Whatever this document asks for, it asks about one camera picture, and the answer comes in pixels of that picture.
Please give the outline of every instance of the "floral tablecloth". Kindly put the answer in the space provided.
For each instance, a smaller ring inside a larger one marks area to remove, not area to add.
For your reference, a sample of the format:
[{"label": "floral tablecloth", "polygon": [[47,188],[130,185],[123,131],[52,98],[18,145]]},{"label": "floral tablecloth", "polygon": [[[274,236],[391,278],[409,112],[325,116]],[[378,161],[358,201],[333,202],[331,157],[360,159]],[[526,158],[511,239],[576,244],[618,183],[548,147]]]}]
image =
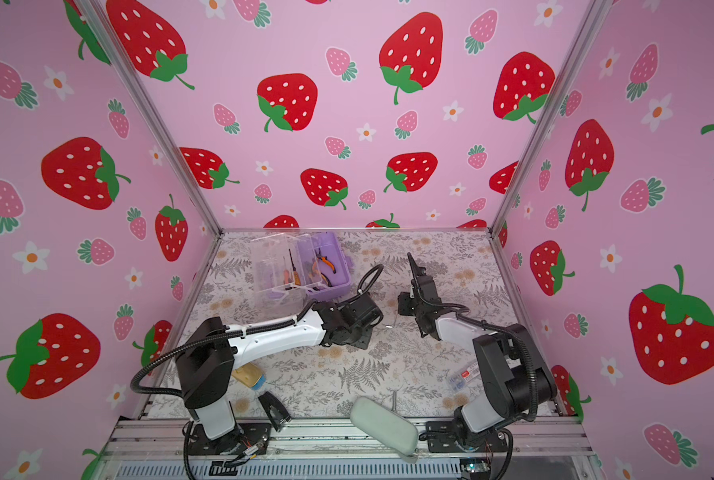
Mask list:
[{"label": "floral tablecloth", "polygon": [[[242,319],[269,320],[252,299],[253,277],[249,242],[268,232],[225,234],[207,281],[202,285],[179,342],[185,342],[199,324],[220,316],[224,324]],[[482,393],[477,380],[459,392],[448,376],[475,361],[474,354],[430,336],[420,338],[413,317],[397,315],[397,296],[410,289],[407,252],[434,276],[443,301],[468,305],[474,318],[497,325],[516,322],[498,266],[481,232],[468,231],[340,231],[344,253],[352,258],[352,293],[374,264],[384,264],[381,278],[370,293],[385,318],[373,330],[370,347],[298,348],[255,361],[266,374],[259,392],[232,380],[226,394],[238,418],[264,417],[257,400],[271,391],[294,417],[349,417],[353,401],[368,396],[388,408],[396,392],[396,412],[409,417],[449,416],[458,406]],[[172,362],[163,386],[179,388]],[[549,415],[547,404],[541,415]],[[153,396],[150,418],[185,418],[180,398]]]}]

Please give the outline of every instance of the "strawberry wallpaper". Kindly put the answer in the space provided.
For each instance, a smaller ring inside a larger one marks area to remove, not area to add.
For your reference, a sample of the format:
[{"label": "strawberry wallpaper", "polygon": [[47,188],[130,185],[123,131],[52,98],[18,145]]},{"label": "strawberry wallpaper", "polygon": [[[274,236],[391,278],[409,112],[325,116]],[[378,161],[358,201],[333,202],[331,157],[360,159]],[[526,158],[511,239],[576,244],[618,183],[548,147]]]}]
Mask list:
[{"label": "strawberry wallpaper", "polygon": [[74,2],[0,2],[0,478],[88,479],[136,408],[211,239],[159,152]]},{"label": "strawberry wallpaper", "polygon": [[451,227],[492,223],[587,3],[106,13],[224,227]]},{"label": "strawberry wallpaper", "polygon": [[714,478],[714,2],[616,2],[499,238],[607,478]]}]

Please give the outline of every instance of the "pink wallpaper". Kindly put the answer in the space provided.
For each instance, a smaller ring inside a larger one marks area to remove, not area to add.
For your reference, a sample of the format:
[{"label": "pink wallpaper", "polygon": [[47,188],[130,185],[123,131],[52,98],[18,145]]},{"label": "pink wallpaper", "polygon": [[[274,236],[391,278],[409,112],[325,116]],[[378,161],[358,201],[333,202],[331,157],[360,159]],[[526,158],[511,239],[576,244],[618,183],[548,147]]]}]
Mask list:
[{"label": "pink wallpaper", "polygon": [[107,63],[70,3],[0,2],[0,478],[88,478],[208,248]]},{"label": "pink wallpaper", "polygon": [[606,477],[714,478],[714,2],[612,7],[507,231]]},{"label": "pink wallpaper", "polygon": [[587,3],[106,10],[225,227],[440,227],[492,221]]}]

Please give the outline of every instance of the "white flower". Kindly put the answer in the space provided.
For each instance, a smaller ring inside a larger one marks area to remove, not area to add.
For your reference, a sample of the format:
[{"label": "white flower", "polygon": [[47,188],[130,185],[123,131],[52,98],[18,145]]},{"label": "white flower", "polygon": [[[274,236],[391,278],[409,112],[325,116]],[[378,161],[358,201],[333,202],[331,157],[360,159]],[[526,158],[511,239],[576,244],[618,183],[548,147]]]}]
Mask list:
[{"label": "white flower", "polygon": [[449,118],[452,121],[458,121],[458,114],[464,111],[464,109],[458,106],[458,100],[453,100],[453,103],[449,106],[442,107],[442,111],[445,112],[445,116],[442,117],[442,120],[448,120]]},{"label": "white flower", "polygon": [[373,141],[373,135],[375,135],[375,129],[370,128],[370,124],[365,124],[364,127],[358,128],[357,133],[359,134],[359,140]]},{"label": "white flower", "polygon": [[600,255],[602,255],[602,261],[600,262],[600,268],[607,267],[612,274],[616,272],[616,264],[620,264],[623,257],[616,254],[616,246],[611,245],[609,249],[600,249]]},{"label": "white flower", "polygon": [[656,131],[663,120],[669,120],[672,117],[673,112],[668,108],[670,101],[672,101],[672,94],[668,94],[660,101],[654,98],[650,100],[648,104],[650,112],[642,117],[642,123],[650,124],[650,131]]},{"label": "white flower", "polygon": [[72,87],[66,82],[66,74],[64,72],[54,72],[52,68],[45,65],[45,73],[47,73],[47,78],[45,78],[45,86],[52,88],[58,94],[58,98],[61,100],[66,100],[67,95],[74,93]]},{"label": "white flower", "polygon": [[226,5],[226,0],[199,0],[201,4],[205,5],[205,15],[208,18],[213,18],[217,16],[221,20],[226,20],[223,14],[223,7]]},{"label": "white flower", "polygon": [[259,162],[256,160],[256,171],[261,172],[264,177],[268,177],[268,173],[273,172],[274,169],[268,166],[268,161]]},{"label": "white flower", "polygon": [[554,330],[552,330],[549,326],[548,320],[544,320],[541,322],[541,331],[544,335],[546,335],[546,338],[549,338],[549,335],[551,335]]},{"label": "white flower", "polygon": [[616,476],[621,480],[637,480],[632,474],[632,464],[621,462],[616,457]]},{"label": "white flower", "polygon": [[612,75],[612,66],[618,62],[618,57],[620,56],[620,53],[616,53],[616,51],[610,47],[610,52],[607,53],[607,56],[600,60],[600,68],[602,69],[600,70],[600,78]]},{"label": "white flower", "polygon": [[162,166],[162,152],[158,147],[150,149],[149,156],[152,158],[152,164]]},{"label": "white flower", "polygon": [[106,401],[112,404],[112,409],[114,409],[118,404],[125,401],[126,389],[126,385],[117,385],[116,383],[114,384],[114,389],[112,390],[112,393],[109,394],[109,396],[106,398]]},{"label": "white flower", "polygon": [[549,0],[546,3],[539,3],[536,6],[536,10],[538,11],[538,16],[536,17],[535,22],[533,22],[533,25],[538,26],[540,24],[544,24],[545,26],[550,27],[554,19],[554,15],[562,12],[562,5],[557,5],[556,0]]},{"label": "white flower", "polygon": [[464,190],[466,190],[466,187],[461,187],[460,182],[458,182],[456,185],[450,187],[450,195],[457,195],[460,197]]},{"label": "white flower", "polygon": [[21,452],[18,454],[18,463],[7,471],[3,478],[14,480],[24,480],[27,475],[37,473],[40,470],[40,464],[36,461],[42,455],[42,448],[35,453]]},{"label": "white flower", "polygon": [[37,249],[36,245],[32,241],[26,242],[26,251],[16,252],[13,254],[13,258],[19,262],[23,262],[23,272],[28,274],[33,269],[47,270],[47,263],[45,258],[50,254],[50,250],[47,248]]},{"label": "white flower", "polygon": [[139,272],[134,266],[130,268],[130,273],[128,275],[125,275],[125,280],[130,282],[131,290],[136,288],[137,286],[143,286],[143,282],[141,282],[142,276],[143,272]]},{"label": "white flower", "polygon": [[616,359],[607,360],[603,356],[600,358],[602,359],[602,370],[600,370],[600,374],[609,378],[610,383],[615,385],[616,379],[623,378],[621,371],[616,368]]}]

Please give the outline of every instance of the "pink strawberry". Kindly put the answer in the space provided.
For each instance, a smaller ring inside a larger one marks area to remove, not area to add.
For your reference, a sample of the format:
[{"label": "pink strawberry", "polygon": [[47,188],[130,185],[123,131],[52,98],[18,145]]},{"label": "pink strawberry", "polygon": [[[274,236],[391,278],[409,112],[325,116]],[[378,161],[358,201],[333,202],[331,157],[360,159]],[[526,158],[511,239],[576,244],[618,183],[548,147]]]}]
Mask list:
[{"label": "pink strawberry", "polygon": [[272,199],[272,189],[266,184],[257,186],[253,193],[256,194],[256,201],[261,204],[267,204]]},{"label": "pink strawberry", "polygon": [[693,468],[698,464],[698,452],[691,447],[692,442],[677,430],[672,432],[660,423],[653,423],[645,427],[642,434],[652,449],[672,465],[678,466],[682,462],[684,466]]},{"label": "pink strawberry", "polygon": [[216,123],[221,125],[225,132],[229,132],[232,135],[237,135],[239,133],[239,122],[237,122],[237,117],[228,108],[221,104],[213,105],[213,117],[215,117]]},{"label": "pink strawberry", "polygon": [[562,205],[552,206],[546,215],[546,227],[554,230],[565,220],[565,207]]},{"label": "pink strawberry", "polygon": [[404,140],[410,136],[410,132],[415,130],[417,126],[418,112],[415,110],[407,111],[397,119],[397,128],[394,129],[394,134],[400,140]]},{"label": "pink strawberry", "polygon": [[483,208],[485,208],[486,202],[487,199],[484,197],[477,198],[469,204],[469,208],[466,209],[466,215],[477,215]]},{"label": "pink strawberry", "polygon": [[86,264],[93,262],[96,265],[103,265],[114,258],[114,247],[102,238],[96,238],[93,243],[85,240],[80,244],[77,255]]},{"label": "pink strawberry", "polygon": [[336,137],[327,137],[324,140],[324,146],[328,148],[330,155],[341,159],[349,158],[352,151],[346,146],[346,142]]},{"label": "pink strawberry", "polygon": [[549,186],[549,180],[551,179],[551,162],[544,160],[544,164],[541,165],[541,173],[538,174],[538,188],[542,192]]},{"label": "pink strawberry", "polygon": [[346,51],[340,48],[328,48],[324,57],[328,60],[330,72],[336,77],[341,77],[344,82],[351,82],[357,77],[357,64],[352,62]]},{"label": "pink strawberry", "polygon": [[517,252],[511,256],[511,267],[515,270],[519,270],[522,266],[522,253]]},{"label": "pink strawberry", "polygon": [[560,106],[560,115],[563,117],[569,117],[574,111],[581,105],[581,92],[573,90],[569,95],[565,96]]},{"label": "pink strawberry", "polygon": [[127,211],[127,221],[130,222],[130,232],[136,236],[138,240],[146,238],[146,218],[141,216],[141,211],[135,207],[131,207]]},{"label": "pink strawberry", "polygon": [[0,180],[0,235],[11,233],[20,226],[16,219],[24,214],[24,202],[21,201],[16,187]]},{"label": "pink strawberry", "polygon": [[582,335],[586,336],[589,331],[589,323],[580,313],[578,315],[571,313],[565,318],[565,331],[574,339],[578,339]]},{"label": "pink strawberry", "polygon": [[126,303],[120,307],[114,320],[114,335],[119,341],[127,338],[132,330],[132,324],[132,307]]},{"label": "pink strawberry", "polygon": [[174,299],[179,302],[183,300],[183,282],[181,282],[181,278],[178,275],[170,279],[170,289]]},{"label": "pink strawberry", "polygon": [[466,49],[469,55],[476,55],[485,50],[485,44],[493,39],[498,23],[498,11],[490,9],[477,17],[469,27],[469,37],[466,37]]},{"label": "pink strawberry", "polygon": [[359,196],[359,207],[362,210],[367,210],[375,203],[375,192],[372,190],[365,190]]},{"label": "pink strawberry", "polygon": [[15,68],[0,62],[0,96],[12,100],[21,108],[34,109],[38,105],[36,92],[28,82],[22,82]]},{"label": "pink strawberry", "polygon": [[109,100],[109,123],[112,124],[112,128],[120,136],[120,138],[127,138],[127,134],[130,132],[130,122],[125,116],[125,109],[122,108],[122,104],[117,101],[116,98]]},{"label": "pink strawberry", "polygon": [[485,153],[485,147],[482,145],[475,145],[469,150],[469,159],[467,162],[475,170],[484,167],[486,161],[487,154]]},{"label": "pink strawberry", "polygon": [[621,195],[621,208],[640,214],[649,206],[653,208],[663,200],[666,186],[659,178],[651,178],[647,182],[643,178],[634,182],[623,195]]},{"label": "pink strawberry", "polygon": [[626,87],[626,98],[635,101],[642,96],[648,88],[649,82],[658,70],[658,45],[651,43],[642,50],[640,57],[629,73],[631,83]]},{"label": "pink strawberry", "polygon": [[266,9],[264,2],[258,0],[234,0],[237,12],[247,22],[253,22],[256,28],[266,28],[272,23],[272,13]]}]

